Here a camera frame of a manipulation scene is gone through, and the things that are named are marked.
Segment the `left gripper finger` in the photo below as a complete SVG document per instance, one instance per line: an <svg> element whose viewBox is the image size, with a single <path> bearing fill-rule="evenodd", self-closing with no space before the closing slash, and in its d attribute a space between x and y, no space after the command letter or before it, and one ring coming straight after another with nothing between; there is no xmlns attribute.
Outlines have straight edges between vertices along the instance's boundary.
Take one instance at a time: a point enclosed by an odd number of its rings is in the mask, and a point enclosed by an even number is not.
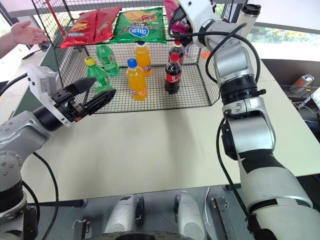
<svg viewBox="0 0 320 240"><path fill-rule="evenodd" d="M89 102L84 104L85 115L91 116L114 98L117 90L115 88L104 90L95 95Z"/></svg>
<svg viewBox="0 0 320 240"><path fill-rule="evenodd" d="M95 77L84 77L65 87L73 96L77 96L88 91L96 82Z"/></svg>

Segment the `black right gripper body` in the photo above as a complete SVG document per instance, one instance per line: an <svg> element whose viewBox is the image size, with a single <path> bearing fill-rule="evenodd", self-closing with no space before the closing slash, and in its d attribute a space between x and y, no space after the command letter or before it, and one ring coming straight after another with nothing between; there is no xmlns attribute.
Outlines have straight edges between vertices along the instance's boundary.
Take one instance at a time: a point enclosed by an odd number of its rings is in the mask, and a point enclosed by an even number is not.
<svg viewBox="0 0 320 240"><path fill-rule="evenodd" d="M171 14L171 26L184 29L192 28L190 21L187 19L187 14L181 6L178 6Z"/></svg>

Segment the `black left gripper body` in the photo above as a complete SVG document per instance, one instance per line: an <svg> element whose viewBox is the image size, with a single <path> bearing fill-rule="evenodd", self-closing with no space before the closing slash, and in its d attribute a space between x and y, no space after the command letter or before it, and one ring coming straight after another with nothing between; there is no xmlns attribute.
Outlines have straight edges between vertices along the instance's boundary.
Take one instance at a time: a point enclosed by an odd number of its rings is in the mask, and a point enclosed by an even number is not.
<svg viewBox="0 0 320 240"><path fill-rule="evenodd" d="M59 117L62 121L78 122L87 115L85 107L75 100L75 96L67 88L60 88L51 99L54 107L62 114L62 117Z"/></svg>

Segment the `person's bare hand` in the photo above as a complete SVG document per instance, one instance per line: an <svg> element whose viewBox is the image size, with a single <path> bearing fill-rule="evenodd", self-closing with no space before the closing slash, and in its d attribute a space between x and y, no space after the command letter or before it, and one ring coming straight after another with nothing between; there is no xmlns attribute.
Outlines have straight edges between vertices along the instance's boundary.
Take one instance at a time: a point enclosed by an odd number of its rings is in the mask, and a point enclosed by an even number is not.
<svg viewBox="0 0 320 240"><path fill-rule="evenodd" d="M12 39L17 44L35 45L47 42L48 36L40 28L32 27L31 21L22 21L15 23L10 30Z"/></svg>

